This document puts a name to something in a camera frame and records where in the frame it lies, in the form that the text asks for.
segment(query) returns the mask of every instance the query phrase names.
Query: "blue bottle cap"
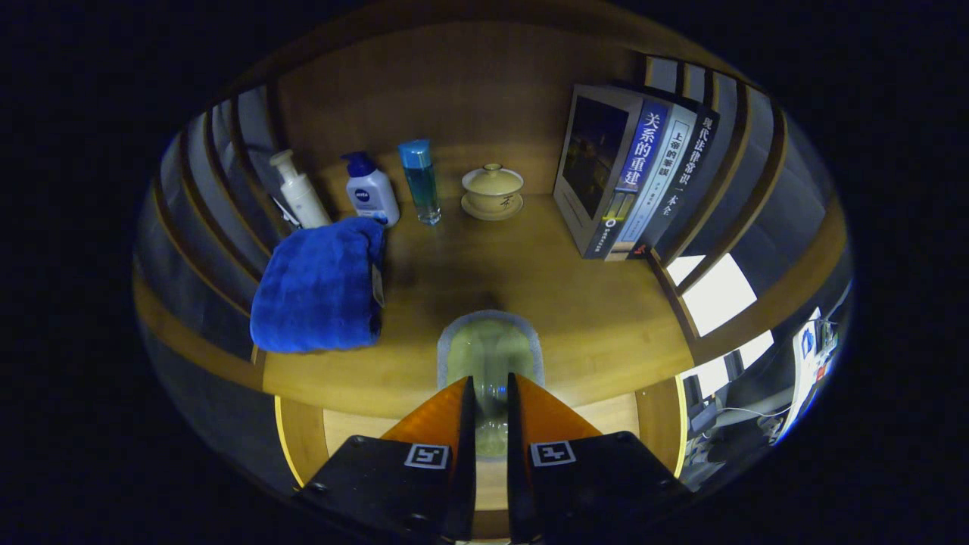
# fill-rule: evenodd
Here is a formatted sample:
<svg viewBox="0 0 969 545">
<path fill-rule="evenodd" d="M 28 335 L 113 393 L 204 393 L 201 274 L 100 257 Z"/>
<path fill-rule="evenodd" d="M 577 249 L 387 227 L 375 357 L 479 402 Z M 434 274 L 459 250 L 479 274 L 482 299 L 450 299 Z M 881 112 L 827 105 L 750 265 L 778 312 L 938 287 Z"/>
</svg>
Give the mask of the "blue bottle cap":
<svg viewBox="0 0 969 545">
<path fill-rule="evenodd" d="M 368 176 L 377 170 L 370 158 L 366 156 L 366 151 L 354 151 L 346 155 L 340 155 L 340 159 L 350 161 L 347 164 L 347 174 L 350 177 Z"/>
<path fill-rule="evenodd" d="M 405 169 L 426 169 L 431 166 L 430 140 L 412 140 L 397 147 Z"/>
</svg>

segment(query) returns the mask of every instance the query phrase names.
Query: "ceramic lid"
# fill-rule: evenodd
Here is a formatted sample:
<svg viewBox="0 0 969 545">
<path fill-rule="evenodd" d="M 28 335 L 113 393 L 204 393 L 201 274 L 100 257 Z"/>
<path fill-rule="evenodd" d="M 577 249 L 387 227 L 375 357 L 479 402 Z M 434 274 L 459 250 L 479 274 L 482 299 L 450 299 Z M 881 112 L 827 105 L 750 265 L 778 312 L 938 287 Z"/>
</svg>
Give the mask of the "ceramic lid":
<svg viewBox="0 0 969 545">
<path fill-rule="evenodd" d="M 498 163 L 488 163 L 483 168 L 471 171 L 461 181 L 468 191 L 488 196 L 515 193 L 524 183 L 518 173 L 503 169 Z"/>
</svg>

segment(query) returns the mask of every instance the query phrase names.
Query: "book spine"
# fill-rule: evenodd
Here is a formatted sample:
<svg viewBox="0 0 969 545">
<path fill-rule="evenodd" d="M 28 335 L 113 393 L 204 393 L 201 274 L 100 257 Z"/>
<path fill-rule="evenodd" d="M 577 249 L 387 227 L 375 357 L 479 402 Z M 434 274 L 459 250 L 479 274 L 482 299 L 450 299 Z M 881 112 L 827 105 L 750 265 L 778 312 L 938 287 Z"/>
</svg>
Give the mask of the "book spine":
<svg viewBox="0 0 969 545">
<path fill-rule="evenodd" d="M 626 254 L 634 249 L 642 231 L 656 213 L 660 197 L 672 181 L 673 172 L 683 162 L 684 152 L 696 121 L 695 112 L 680 106 L 672 108 L 670 122 L 666 134 L 663 135 L 653 173 L 636 201 L 632 217 L 626 222 L 613 248 L 610 249 L 610 253 L 614 254 L 609 256 L 610 261 L 626 259 Z"/>
<path fill-rule="evenodd" d="M 609 254 L 612 243 L 636 201 L 637 194 L 645 184 L 646 175 L 650 172 L 657 155 L 656 141 L 663 135 L 669 113 L 669 105 L 643 99 L 640 120 L 636 125 L 636 132 L 633 134 L 622 171 L 612 190 L 610 205 L 601 218 L 583 258 L 604 259 Z"/>
<path fill-rule="evenodd" d="M 697 119 L 700 120 L 699 130 L 695 131 L 693 138 L 690 139 L 690 144 L 683 154 L 684 160 L 672 177 L 673 182 L 659 201 L 658 212 L 650 219 L 627 259 L 645 259 L 649 248 L 655 247 L 656 242 L 670 227 L 672 219 L 683 207 L 684 199 L 694 196 L 687 192 L 687 187 L 690 178 L 703 165 L 709 142 L 716 134 L 720 116 L 704 108 L 698 112 Z"/>
</svg>

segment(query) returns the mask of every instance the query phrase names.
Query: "saucer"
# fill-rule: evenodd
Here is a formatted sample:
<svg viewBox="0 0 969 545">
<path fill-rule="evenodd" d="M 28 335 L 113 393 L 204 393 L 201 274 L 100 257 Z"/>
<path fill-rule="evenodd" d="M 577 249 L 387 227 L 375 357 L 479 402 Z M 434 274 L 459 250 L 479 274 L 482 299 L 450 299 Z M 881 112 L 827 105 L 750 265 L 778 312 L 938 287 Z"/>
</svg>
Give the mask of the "saucer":
<svg viewBox="0 0 969 545">
<path fill-rule="evenodd" d="M 485 212 L 474 208 L 474 206 L 471 205 L 471 202 L 468 201 L 467 194 L 461 197 L 461 207 L 464 208 L 464 211 L 468 212 L 468 214 L 470 214 L 472 217 L 477 217 L 478 219 L 483 219 L 484 221 L 499 221 L 502 219 L 508 219 L 519 213 L 524 206 L 525 200 L 521 198 L 520 194 L 518 194 L 512 197 L 512 205 L 509 206 L 508 209 L 500 212 Z"/>
</svg>

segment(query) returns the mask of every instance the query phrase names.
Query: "clear glass bottle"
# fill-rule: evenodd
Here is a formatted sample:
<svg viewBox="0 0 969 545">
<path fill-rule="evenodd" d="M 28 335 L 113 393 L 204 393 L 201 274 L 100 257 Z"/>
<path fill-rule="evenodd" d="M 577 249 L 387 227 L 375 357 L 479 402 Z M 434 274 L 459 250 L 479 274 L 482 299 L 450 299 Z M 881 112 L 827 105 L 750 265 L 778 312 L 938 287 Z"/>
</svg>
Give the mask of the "clear glass bottle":
<svg viewBox="0 0 969 545">
<path fill-rule="evenodd" d="M 397 147 L 404 176 L 414 197 L 418 219 L 426 225 L 441 221 L 441 204 L 437 199 L 434 165 L 430 159 L 430 140 L 413 140 Z"/>
</svg>

